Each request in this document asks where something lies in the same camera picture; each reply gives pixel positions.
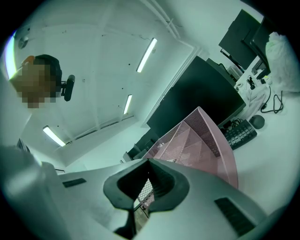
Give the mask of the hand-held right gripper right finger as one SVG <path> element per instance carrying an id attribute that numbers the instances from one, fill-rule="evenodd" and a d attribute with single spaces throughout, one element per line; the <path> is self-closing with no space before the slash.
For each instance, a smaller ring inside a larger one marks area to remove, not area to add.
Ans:
<path id="1" fill-rule="evenodd" d="M 266 219 L 248 196 L 223 179 L 163 160 L 149 160 L 150 180 L 162 190 L 149 206 L 137 240 L 237 240 Z"/>

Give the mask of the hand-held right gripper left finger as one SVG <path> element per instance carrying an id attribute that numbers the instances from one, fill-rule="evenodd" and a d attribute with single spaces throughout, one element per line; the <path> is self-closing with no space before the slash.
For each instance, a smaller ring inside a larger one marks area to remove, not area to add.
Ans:
<path id="1" fill-rule="evenodd" d="M 58 175 L 16 146 L 3 149 L 3 198 L 39 240 L 111 240 L 136 236 L 134 201 L 150 161 Z"/>

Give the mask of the pink mesh basket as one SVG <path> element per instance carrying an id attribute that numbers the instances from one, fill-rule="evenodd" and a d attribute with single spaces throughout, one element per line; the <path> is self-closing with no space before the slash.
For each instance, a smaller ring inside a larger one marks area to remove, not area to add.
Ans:
<path id="1" fill-rule="evenodd" d="M 146 207 L 148 214 L 155 196 L 163 195 L 162 190 L 154 189 L 151 183 L 151 159 L 211 173 L 238 189 L 233 150 L 217 125 L 200 107 L 161 137 L 137 161 L 142 168 L 142 176 L 138 181 L 137 193 L 131 200 L 139 200 Z"/>

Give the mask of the long ceiling light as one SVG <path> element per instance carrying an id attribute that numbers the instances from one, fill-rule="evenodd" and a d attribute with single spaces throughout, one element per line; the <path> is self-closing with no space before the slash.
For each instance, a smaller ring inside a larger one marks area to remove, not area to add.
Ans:
<path id="1" fill-rule="evenodd" d="M 145 64 L 146 64 L 146 62 L 147 62 L 150 54 L 152 53 L 152 51 L 153 51 L 153 49 L 154 49 L 154 47 L 155 47 L 155 45 L 157 43 L 157 41 L 158 40 L 156 38 L 152 38 L 152 40 L 148 44 L 148 46 L 147 46 L 147 48 L 146 48 L 146 50 L 145 50 L 145 52 L 144 52 L 144 54 L 143 54 L 143 56 L 142 56 L 139 64 L 138 64 L 138 67 L 136 69 L 136 71 L 138 73 L 142 72 L 142 70 L 143 70 L 143 68 L 144 68 L 144 66 L 145 66 Z"/>
<path id="2" fill-rule="evenodd" d="M 60 147 L 64 147 L 66 144 L 51 130 L 49 126 L 43 127 L 43 132 L 50 137 Z"/>
<path id="3" fill-rule="evenodd" d="M 127 114 L 128 108 L 132 99 L 132 95 L 128 95 L 123 114 Z"/>

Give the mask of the small black keyboard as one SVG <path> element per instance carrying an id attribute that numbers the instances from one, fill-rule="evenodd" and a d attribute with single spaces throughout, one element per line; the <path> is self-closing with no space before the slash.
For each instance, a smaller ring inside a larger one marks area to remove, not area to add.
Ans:
<path id="1" fill-rule="evenodd" d="M 247 120 L 236 119 L 231 123 L 231 128 L 220 129 L 232 150 L 235 150 L 257 136 L 257 132 Z"/>

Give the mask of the round black mouse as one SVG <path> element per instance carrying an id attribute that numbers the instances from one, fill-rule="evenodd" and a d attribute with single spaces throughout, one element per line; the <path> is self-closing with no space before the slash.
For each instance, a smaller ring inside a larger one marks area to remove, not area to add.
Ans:
<path id="1" fill-rule="evenodd" d="M 255 128 L 255 129 L 261 129 L 265 125 L 265 119 L 261 115 L 254 115 L 250 118 L 249 123 Z"/>

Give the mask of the large black monitor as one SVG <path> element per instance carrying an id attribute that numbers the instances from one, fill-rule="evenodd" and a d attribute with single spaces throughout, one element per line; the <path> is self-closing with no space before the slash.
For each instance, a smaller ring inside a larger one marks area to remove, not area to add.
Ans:
<path id="1" fill-rule="evenodd" d="M 162 137 L 196 108 L 223 126 L 246 106 L 229 73 L 211 59 L 195 57 L 147 121 Z"/>

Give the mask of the white plastic bag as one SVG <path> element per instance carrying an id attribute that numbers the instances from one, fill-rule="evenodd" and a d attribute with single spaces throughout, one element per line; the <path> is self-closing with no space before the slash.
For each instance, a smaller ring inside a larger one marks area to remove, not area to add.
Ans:
<path id="1" fill-rule="evenodd" d="M 274 87 L 286 92 L 300 92 L 300 62 L 287 37 L 271 33 L 265 51 Z"/>

